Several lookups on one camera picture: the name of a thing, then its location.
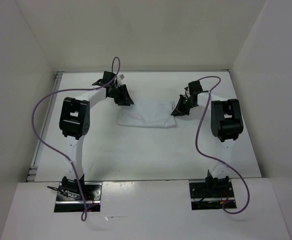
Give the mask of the white skirt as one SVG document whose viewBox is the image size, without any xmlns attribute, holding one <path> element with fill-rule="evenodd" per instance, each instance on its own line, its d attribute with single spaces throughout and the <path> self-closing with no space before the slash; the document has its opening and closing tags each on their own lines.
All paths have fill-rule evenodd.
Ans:
<svg viewBox="0 0 292 240">
<path fill-rule="evenodd" d="M 136 128 L 174 128 L 176 121 L 171 115 L 174 108 L 173 100 L 139 100 L 133 105 L 121 108 L 117 124 Z"/>
</svg>

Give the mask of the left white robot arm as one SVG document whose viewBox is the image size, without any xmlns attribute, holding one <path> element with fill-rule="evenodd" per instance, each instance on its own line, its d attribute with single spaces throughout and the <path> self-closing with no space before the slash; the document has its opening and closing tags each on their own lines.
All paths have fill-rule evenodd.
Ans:
<svg viewBox="0 0 292 240">
<path fill-rule="evenodd" d="M 92 89 L 77 97 L 66 97 L 63 100 L 59 128 L 65 139 L 66 159 L 70 162 L 70 168 L 58 188 L 64 196 L 80 200 L 85 195 L 82 152 L 84 138 L 90 129 L 92 107 L 106 98 L 114 99 L 118 106 L 134 104 L 126 85 L 122 83 L 123 79 L 122 74 L 105 71 L 103 78 L 93 83 Z"/>
</svg>

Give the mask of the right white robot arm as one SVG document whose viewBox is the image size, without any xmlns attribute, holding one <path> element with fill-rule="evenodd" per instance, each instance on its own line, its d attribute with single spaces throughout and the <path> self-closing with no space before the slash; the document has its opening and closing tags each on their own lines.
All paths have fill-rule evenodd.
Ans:
<svg viewBox="0 0 292 240">
<path fill-rule="evenodd" d="M 196 144 L 196 150 L 200 155 L 217 161 L 216 165 L 208 170 L 205 178 L 205 191 L 211 197 L 217 196 L 228 188 L 228 170 L 233 169 L 229 166 L 232 148 L 244 130 L 239 100 L 215 96 L 212 94 L 212 90 L 215 88 L 216 86 L 213 86 L 210 90 L 203 90 L 201 79 L 188 83 L 188 86 L 185 87 L 185 93 L 180 95 L 177 105 L 171 113 L 174 117 L 188 116 L 191 109 L 206 104 L 196 132 L 196 140 L 198 140 L 206 113 L 211 111 L 211 132 L 220 143 L 218 156 L 209 156 L 203 153 Z"/>
</svg>

